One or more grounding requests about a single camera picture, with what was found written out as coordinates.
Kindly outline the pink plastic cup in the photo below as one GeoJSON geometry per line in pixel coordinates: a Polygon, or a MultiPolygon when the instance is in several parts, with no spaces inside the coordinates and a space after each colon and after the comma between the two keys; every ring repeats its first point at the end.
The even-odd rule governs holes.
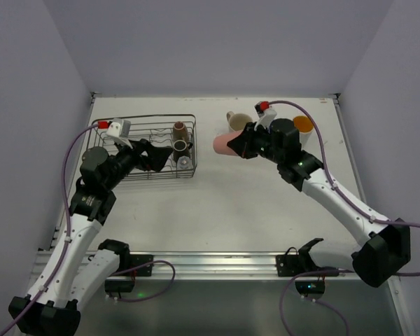
{"type": "Polygon", "coordinates": [[[231,148],[228,147],[228,143],[231,140],[237,138],[241,133],[242,131],[236,131],[216,136],[213,140],[214,152],[219,155],[237,156],[237,154],[231,148]]]}

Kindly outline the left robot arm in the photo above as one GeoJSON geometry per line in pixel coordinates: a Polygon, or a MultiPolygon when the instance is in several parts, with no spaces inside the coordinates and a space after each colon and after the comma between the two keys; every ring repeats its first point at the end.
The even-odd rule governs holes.
{"type": "Polygon", "coordinates": [[[173,152],[145,139],[116,148],[115,155],[101,146],[84,152],[76,191],[66,207],[66,227],[55,250],[28,294],[14,297],[9,304],[10,315],[26,335],[74,335],[82,309],[108,277],[152,269],[154,260],[132,266],[129,246],[111,239],[103,241],[93,259],[82,265],[116,202],[113,189],[133,169],[161,171],[173,152]]]}

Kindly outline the cream floral mug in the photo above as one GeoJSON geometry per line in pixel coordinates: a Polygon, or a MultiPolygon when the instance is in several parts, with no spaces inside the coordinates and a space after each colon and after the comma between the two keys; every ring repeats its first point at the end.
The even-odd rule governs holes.
{"type": "Polygon", "coordinates": [[[226,119],[229,132],[242,131],[246,124],[253,121],[251,116],[245,113],[234,113],[233,111],[226,113],[226,119]]]}

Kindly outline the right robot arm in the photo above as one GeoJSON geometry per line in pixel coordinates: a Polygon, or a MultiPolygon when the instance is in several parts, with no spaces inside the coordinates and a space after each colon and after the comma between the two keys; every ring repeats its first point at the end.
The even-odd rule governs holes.
{"type": "Polygon", "coordinates": [[[410,261],[410,229],[392,225],[354,196],[345,201],[317,157],[302,149],[299,132],[289,119],[272,121],[269,129],[250,122],[227,142],[235,155],[261,156],[277,165],[282,179],[319,203],[354,238],[354,244],[329,244],[315,238],[299,248],[295,259],[304,272],[352,270],[377,288],[410,261]]]}

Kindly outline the white patterned mug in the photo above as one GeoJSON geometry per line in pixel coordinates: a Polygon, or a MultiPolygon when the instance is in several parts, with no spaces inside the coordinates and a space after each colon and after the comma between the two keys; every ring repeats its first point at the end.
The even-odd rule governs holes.
{"type": "Polygon", "coordinates": [[[300,133],[300,143],[305,146],[314,130],[312,121],[305,115],[298,115],[294,117],[293,124],[300,133]]]}

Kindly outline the dark brown mug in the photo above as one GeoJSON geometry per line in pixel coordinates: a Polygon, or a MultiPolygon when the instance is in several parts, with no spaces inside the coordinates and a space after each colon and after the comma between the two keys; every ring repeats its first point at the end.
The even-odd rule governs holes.
{"type": "Polygon", "coordinates": [[[193,147],[191,142],[185,142],[183,140],[178,140],[173,143],[173,159],[175,163],[181,156],[188,156],[191,158],[190,150],[193,147]]]}

